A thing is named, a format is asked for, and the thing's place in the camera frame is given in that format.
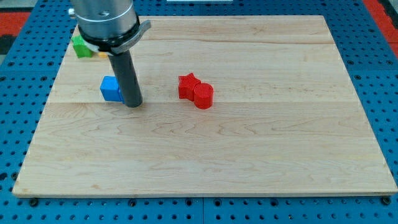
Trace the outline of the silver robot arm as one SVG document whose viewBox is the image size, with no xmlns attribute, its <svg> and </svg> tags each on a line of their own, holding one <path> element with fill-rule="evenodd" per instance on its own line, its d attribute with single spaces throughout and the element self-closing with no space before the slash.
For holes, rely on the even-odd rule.
<svg viewBox="0 0 398 224">
<path fill-rule="evenodd" d="M 68 13 L 76 19 L 88 48 L 108 55 L 121 55 L 136 45 L 151 28 L 140 21 L 133 0 L 71 0 Z"/>
</svg>

